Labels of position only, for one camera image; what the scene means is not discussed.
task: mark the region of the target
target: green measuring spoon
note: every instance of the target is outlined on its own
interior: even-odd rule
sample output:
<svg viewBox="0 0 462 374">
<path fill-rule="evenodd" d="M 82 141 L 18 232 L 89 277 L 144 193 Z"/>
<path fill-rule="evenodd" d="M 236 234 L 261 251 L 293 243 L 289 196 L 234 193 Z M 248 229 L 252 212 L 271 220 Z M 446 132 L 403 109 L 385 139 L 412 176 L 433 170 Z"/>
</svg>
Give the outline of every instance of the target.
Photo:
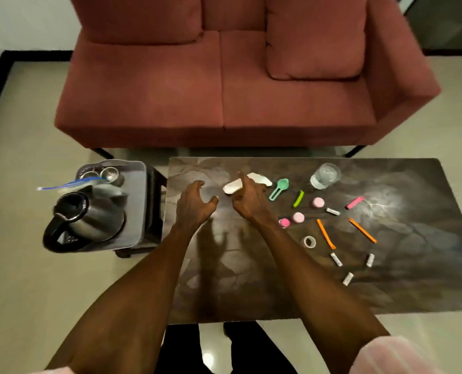
<svg viewBox="0 0 462 374">
<path fill-rule="evenodd" d="M 290 183 L 288 182 L 287 178 L 282 178 L 281 180 L 279 180 L 276 185 L 276 188 L 271 193 L 271 195 L 269 195 L 269 200 L 274 201 L 279 195 L 279 193 L 281 193 L 283 190 L 288 189 L 289 186 L 290 186 Z"/>
</svg>

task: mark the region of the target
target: sofa leg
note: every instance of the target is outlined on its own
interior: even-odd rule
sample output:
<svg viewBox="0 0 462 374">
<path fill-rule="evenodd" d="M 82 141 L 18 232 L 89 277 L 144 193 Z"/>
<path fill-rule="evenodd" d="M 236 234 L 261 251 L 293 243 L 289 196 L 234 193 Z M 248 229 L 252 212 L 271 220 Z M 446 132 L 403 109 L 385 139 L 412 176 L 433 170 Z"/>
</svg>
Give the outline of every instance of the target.
<svg viewBox="0 0 462 374">
<path fill-rule="evenodd" d="M 102 148 L 91 148 L 91 150 L 93 150 L 99 156 L 104 157 L 106 160 L 111 160 L 112 158 L 114 158 L 111 153 L 103 150 Z"/>
<path fill-rule="evenodd" d="M 363 148 L 365 148 L 365 145 L 357 145 L 354 148 L 352 148 L 349 152 L 347 152 L 344 157 L 350 158 L 353 157 L 355 154 L 360 152 Z"/>
</svg>

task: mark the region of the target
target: hand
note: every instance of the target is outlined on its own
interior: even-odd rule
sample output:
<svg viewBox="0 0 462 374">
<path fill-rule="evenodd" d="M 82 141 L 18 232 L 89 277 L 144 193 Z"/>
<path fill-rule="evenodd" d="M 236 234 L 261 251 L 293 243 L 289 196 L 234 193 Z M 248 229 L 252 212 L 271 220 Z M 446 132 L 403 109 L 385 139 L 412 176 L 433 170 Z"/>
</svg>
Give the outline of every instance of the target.
<svg viewBox="0 0 462 374">
<path fill-rule="evenodd" d="M 270 222 L 278 224 L 278 219 L 267 204 L 264 195 L 265 185 L 256 183 L 243 173 L 239 176 L 243 182 L 243 188 L 232 195 L 232 206 L 238 214 L 249 220 L 255 228 Z"/>
<path fill-rule="evenodd" d="M 190 184 L 177 202 L 175 224 L 193 234 L 209 219 L 219 203 L 215 196 L 208 203 L 203 202 L 199 191 L 204 183 L 205 181 L 195 181 Z"/>
</svg>

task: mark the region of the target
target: gray tray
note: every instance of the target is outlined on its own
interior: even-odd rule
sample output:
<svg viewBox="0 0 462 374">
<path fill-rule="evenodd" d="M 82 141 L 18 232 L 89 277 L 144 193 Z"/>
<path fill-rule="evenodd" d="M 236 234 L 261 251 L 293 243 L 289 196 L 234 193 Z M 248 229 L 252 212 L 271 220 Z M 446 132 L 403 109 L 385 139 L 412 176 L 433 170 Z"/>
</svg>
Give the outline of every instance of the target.
<svg viewBox="0 0 462 374">
<path fill-rule="evenodd" d="M 125 206 L 125 225 L 122 231 L 112 239 L 88 244 L 79 252 L 104 251 L 112 249 L 131 248 L 144 239 L 144 223 L 146 213 L 146 165 L 143 162 L 125 161 L 118 159 L 104 160 L 99 163 L 86 164 L 77 171 L 76 179 L 89 171 L 101 170 L 107 166 L 114 166 L 123 174 L 125 181 L 122 191 L 127 194 Z"/>
</svg>

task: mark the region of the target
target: kettle handle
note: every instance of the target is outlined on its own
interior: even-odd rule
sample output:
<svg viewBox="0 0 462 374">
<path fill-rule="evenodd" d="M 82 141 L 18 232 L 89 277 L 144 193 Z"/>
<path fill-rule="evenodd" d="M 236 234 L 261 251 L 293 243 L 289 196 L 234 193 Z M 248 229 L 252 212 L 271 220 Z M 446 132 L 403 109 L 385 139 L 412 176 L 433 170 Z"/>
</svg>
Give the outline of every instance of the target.
<svg viewBox="0 0 462 374">
<path fill-rule="evenodd" d="M 52 218 L 51 222 L 47 226 L 44 232 L 44 237 L 42 239 L 44 247 L 50 250 L 51 252 L 56 253 L 66 253 L 66 252 L 76 252 L 85 245 L 90 243 L 90 240 L 83 237 L 78 237 L 77 241 L 70 243 L 61 244 L 58 239 L 66 231 L 68 227 L 68 221 L 63 220 L 59 216 Z"/>
</svg>

